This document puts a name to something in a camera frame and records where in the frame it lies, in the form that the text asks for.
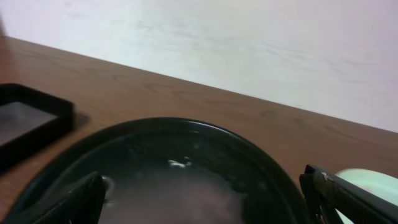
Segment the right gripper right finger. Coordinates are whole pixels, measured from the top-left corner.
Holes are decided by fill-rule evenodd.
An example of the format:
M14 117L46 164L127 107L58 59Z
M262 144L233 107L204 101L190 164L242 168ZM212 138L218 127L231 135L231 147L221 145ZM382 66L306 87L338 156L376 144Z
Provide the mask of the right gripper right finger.
M312 223L397 224L397 206L316 166L299 177Z

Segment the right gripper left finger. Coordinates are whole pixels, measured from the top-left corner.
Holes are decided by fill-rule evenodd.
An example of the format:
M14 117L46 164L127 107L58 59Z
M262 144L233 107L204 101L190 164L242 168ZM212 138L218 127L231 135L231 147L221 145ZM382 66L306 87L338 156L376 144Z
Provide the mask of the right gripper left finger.
M45 200L8 216L8 224L97 224L105 198L102 176L92 172Z

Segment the light blue plate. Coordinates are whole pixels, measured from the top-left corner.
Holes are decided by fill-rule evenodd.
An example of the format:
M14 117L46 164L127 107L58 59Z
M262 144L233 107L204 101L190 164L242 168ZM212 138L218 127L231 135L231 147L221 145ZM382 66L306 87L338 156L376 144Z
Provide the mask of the light blue plate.
M367 169L345 169L335 175L394 205L396 209L390 206L388 212L397 218L397 178Z

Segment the black round tray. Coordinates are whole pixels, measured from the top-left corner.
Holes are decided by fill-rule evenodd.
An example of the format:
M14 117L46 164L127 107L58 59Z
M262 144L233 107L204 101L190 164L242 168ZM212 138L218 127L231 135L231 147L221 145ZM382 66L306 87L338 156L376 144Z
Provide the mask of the black round tray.
M183 118L128 121L78 141L28 184L6 221L92 172L106 189L100 223L310 221L298 188L260 147Z

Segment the black rectangular water tray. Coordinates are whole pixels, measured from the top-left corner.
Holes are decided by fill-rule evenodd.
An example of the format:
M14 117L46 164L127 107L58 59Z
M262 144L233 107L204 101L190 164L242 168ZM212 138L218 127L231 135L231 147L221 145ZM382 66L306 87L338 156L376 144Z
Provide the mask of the black rectangular water tray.
M1 85L1 172L74 128L74 104L16 83Z

